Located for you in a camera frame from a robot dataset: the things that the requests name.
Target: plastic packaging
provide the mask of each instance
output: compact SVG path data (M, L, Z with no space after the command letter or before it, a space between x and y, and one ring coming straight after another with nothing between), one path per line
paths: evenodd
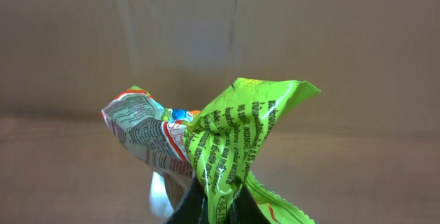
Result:
M305 81L239 78L201 112L190 112L166 109L132 87L101 113L121 144L164 177L175 209L168 222L191 204L190 193L203 189L197 220L243 223L240 216L256 217L252 210L259 210L263 223L305 224L314 222L261 185L249 168L279 117L319 92Z

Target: green wrapper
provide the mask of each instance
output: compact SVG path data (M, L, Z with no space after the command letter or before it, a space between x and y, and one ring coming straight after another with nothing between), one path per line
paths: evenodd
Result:
M225 223L243 183L271 223L314 223L298 208L266 190L249 168L279 117L319 92L305 81L239 78L190 123L184 144L208 196L210 223Z

